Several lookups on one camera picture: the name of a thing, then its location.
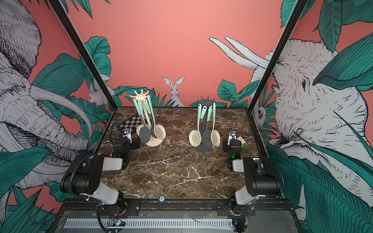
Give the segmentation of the beige skimmer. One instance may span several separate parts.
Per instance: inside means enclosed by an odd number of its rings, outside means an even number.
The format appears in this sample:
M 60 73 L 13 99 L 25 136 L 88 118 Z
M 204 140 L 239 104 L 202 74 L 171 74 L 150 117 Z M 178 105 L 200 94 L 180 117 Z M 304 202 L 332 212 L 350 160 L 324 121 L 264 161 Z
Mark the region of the beige skimmer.
M 143 131 L 143 127 L 144 127 L 144 117 L 143 117 L 143 108 L 142 108 L 142 103 L 141 103 L 141 100 L 134 100 L 134 104 L 135 104 L 135 107 L 138 111 L 138 114 L 141 118 L 141 121 L 142 121 L 142 125 L 141 126 L 138 126 L 137 128 L 137 133 L 139 135 L 139 137 L 141 139 L 144 138 L 144 131 Z
M 165 131 L 164 126 L 161 125 L 161 124 L 156 124 L 155 123 L 155 118 L 154 118 L 154 112 L 153 112 L 153 106 L 152 106 L 151 96 L 148 95 L 147 99 L 148 99 L 148 102 L 150 104 L 151 113 L 153 115 L 153 122 L 154 122 L 154 125 L 155 125 L 155 135 L 157 136 L 158 139 L 165 139 L 166 138 L 166 131 Z
M 202 111 L 202 105 L 198 105 L 198 114 L 197 114 L 197 129 L 192 130 L 189 134 L 189 142 L 191 146 L 193 147 L 198 147 L 202 141 L 202 136 L 200 133 L 200 116 L 201 116 L 201 111 Z
M 211 139 L 212 144 L 215 147 L 218 147 L 220 145 L 220 134 L 215 129 L 216 103 L 213 103 L 213 110 L 212 110 L 212 112 L 213 112 L 213 128 L 212 128 L 212 132 L 211 132 L 211 135 L 210 135 L 210 139 Z

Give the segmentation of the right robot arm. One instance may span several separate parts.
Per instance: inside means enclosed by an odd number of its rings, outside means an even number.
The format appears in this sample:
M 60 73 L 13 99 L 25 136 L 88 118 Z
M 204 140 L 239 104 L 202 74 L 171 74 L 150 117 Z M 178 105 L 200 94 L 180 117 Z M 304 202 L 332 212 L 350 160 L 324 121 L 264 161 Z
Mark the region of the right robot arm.
M 223 144 L 223 151 L 227 152 L 227 168 L 244 174 L 245 185 L 235 192 L 236 203 L 247 205 L 260 198 L 278 196 L 281 185 L 270 159 L 241 157 L 241 146 L 241 141 L 233 138 Z

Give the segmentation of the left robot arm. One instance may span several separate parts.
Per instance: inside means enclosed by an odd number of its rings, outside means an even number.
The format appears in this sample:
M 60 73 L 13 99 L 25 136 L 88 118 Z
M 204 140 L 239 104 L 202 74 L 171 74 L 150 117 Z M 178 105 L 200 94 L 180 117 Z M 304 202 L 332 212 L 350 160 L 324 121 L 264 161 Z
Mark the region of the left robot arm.
M 111 157 L 97 153 L 78 155 L 60 182 L 60 191 L 77 198 L 94 200 L 101 205 L 116 205 L 121 209 L 128 205 L 123 194 L 101 181 L 104 171 L 125 170 L 131 151 L 138 148 L 135 140 L 119 138 L 113 145 Z

